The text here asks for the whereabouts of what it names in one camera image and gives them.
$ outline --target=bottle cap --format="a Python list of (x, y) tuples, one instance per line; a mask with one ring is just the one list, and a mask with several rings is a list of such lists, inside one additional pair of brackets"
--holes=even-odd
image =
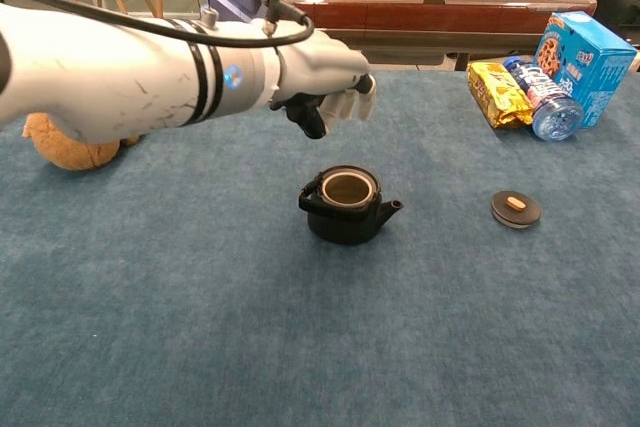
[(522, 63), (522, 59), (520, 57), (517, 56), (513, 56), (513, 57), (508, 57), (503, 63), (502, 65), (504, 65), (504, 67), (509, 70), (511, 67), (515, 67), (515, 64), (520, 64)]

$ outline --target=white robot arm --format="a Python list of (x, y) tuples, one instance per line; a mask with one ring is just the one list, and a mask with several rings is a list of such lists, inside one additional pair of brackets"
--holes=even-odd
[[(150, 19), (186, 32), (264, 39), (264, 21)], [(278, 23), (278, 35), (301, 31)], [(79, 15), (0, 4), (0, 127), (43, 112), (72, 139), (105, 143), (268, 106), (310, 138), (361, 104), (375, 81), (359, 52), (315, 31), (275, 48), (213, 47)]]

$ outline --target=teapot spout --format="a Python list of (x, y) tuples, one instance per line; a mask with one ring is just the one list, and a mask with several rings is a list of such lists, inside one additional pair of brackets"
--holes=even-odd
[(381, 228), (393, 214), (398, 212), (403, 207), (404, 205), (399, 200), (392, 200), (391, 202), (385, 202), (384, 204), (380, 205), (378, 217), (376, 218), (376, 227), (378, 229)]

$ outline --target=blue box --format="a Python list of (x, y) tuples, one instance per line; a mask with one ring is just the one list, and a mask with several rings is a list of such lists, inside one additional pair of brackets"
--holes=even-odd
[(534, 62), (584, 110), (593, 128), (627, 75), (636, 49), (584, 12), (551, 15)]

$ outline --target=yellow snack bag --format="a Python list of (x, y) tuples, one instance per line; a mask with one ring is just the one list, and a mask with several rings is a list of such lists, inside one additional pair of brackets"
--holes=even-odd
[(533, 106), (502, 64), (472, 62), (469, 89), (493, 129), (517, 129), (533, 123)]

